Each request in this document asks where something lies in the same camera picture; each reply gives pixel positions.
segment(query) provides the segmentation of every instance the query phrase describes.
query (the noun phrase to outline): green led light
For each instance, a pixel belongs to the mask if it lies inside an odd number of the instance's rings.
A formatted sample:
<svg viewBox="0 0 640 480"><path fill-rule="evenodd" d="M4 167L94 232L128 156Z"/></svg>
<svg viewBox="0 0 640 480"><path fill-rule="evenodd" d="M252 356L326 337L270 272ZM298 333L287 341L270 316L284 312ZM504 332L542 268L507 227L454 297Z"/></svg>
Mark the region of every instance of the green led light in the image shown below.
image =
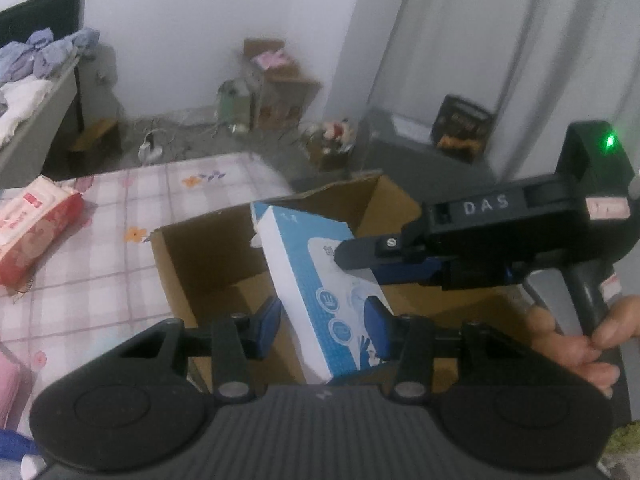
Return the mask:
<svg viewBox="0 0 640 480"><path fill-rule="evenodd" d="M610 152L610 150L612 150L615 147L617 143L617 139L618 139L618 136L616 132L615 131L610 132L609 135L604 139L604 151Z"/></svg>

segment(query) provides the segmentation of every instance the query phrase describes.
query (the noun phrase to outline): black box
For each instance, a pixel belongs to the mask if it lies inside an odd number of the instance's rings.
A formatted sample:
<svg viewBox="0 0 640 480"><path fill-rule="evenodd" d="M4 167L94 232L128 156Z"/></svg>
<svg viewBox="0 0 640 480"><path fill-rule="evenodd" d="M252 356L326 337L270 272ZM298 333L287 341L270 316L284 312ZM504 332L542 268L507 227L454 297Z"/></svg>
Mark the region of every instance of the black box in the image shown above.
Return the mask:
<svg viewBox="0 0 640 480"><path fill-rule="evenodd" d="M484 152L494 116L484 108L447 95L433 124L431 137L439 149L465 162Z"/></svg>

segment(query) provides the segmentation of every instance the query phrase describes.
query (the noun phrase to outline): clothes pile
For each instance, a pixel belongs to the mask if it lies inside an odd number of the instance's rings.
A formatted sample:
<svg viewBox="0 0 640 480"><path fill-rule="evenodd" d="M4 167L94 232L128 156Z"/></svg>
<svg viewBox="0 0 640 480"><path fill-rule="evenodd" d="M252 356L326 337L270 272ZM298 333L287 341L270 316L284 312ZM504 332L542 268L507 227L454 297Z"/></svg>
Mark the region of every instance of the clothes pile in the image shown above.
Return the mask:
<svg viewBox="0 0 640 480"><path fill-rule="evenodd" d="M49 80L73 56L91 56L100 32L85 27L54 41L50 28L37 30L26 43L12 41L0 48L0 146L17 125L34 113L53 88Z"/></svg>
<svg viewBox="0 0 640 480"><path fill-rule="evenodd" d="M71 55L90 56L98 45L100 32L85 27L53 41L50 28L37 30L26 43L12 41L0 48L0 86L28 75L45 78L54 74Z"/></svg>

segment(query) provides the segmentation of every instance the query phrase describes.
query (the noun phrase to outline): round pad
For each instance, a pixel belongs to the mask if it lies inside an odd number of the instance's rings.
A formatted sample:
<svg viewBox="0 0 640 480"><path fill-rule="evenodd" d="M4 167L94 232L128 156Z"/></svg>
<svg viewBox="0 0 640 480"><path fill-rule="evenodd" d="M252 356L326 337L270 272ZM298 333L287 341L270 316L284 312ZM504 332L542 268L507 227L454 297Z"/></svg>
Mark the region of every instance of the round pad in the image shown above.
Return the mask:
<svg viewBox="0 0 640 480"><path fill-rule="evenodd" d="M562 471L596 463L612 429L611 410L587 386L455 384L440 413L453 440L500 468Z"/></svg>
<svg viewBox="0 0 640 480"><path fill-rule="evenodd" d="M54 461L116 472L166 459L194 436L205 414L202 394L186 381L82 387L63 380L36 398L30 424Z"/></svg>
<svg viewBox="0 0 640 480"><path fill-rule="evenodd" d="M140 388L99 386L76 401L76 416L89 426L114 429L136 422L146 415L149 406L149 396Z"/></svg>

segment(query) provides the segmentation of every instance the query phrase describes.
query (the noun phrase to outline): fingernail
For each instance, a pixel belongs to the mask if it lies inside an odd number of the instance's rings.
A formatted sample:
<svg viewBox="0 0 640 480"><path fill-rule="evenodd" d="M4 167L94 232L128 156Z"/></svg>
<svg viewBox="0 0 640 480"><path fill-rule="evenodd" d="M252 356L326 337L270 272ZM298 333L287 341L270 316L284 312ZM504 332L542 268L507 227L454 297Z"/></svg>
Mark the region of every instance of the fingernail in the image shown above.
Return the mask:
<svg viewBox="0 0 640 480"><path fill-rule="evenodd" d="M602 355L602 350L600 350L599 348L594 348L594 347L591 346L591 347L587 348L587 350L585 352L584 360L585 360L585 362L590 363L592 361L595 361L601 355Z"/></svg>
<svg viewBox="0 0 640 480"><path fill-rule="evenodd" d="M611 371L611 377L613 383L616 383L616 381L620 378L620 368L614 365L613 370Z"/></svg>
<svg viewBox="0 0 640 480"><path fill-rule="evenodd" d="M616 335L620 323L615 319L609 319L605 321L602 325L598 327L596 332L594 332L594 337L596 337L602 344L607 344L613 336Z"/></svg>

